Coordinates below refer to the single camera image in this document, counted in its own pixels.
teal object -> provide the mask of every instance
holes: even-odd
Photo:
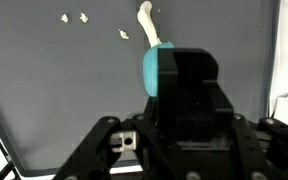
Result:
[[[146,92],[153,97],[157,96],[158,87],[158,49],[174,48],[173,43],[167,42],[150,48],[144,55],[143,60],[143,77]]]

white stick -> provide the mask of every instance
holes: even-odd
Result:
[[[140,10],[137,13],[137,19],[141,23],[148,40],[151,44],[151,47],[161,44],[159,39],[157,38],[156,30],[151,18],[151,9],[152,3],[150,1],[145,1]]]

screw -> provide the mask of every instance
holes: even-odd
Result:
[[[237,119],[237,120],[241,120],[241,119],[242,119],[242,116],[241,116],[241,115],[238,115],[238,114],[235,114],[235,115],[234,115],[234,118]]]
[[[138,115],[137,116],[137,120],[143,120],[144,119],[144,116],[143,115]]]
[[[266,122],[268,123],[268,124],[274,124],[274,120],[273,119],[266,119]]]
[[[253,180],[267,180],[266,176],[261,172],[253,172],[252,173]]]
[[[109,119],[107,120],[108,123],[113,123],[114,122],[114,119]]]
[[[201,176],[196,172],[189,172],[186,175],[186,180],[201,180]]]
[[[64,180],[78,180],[76,176],[67,176]]]

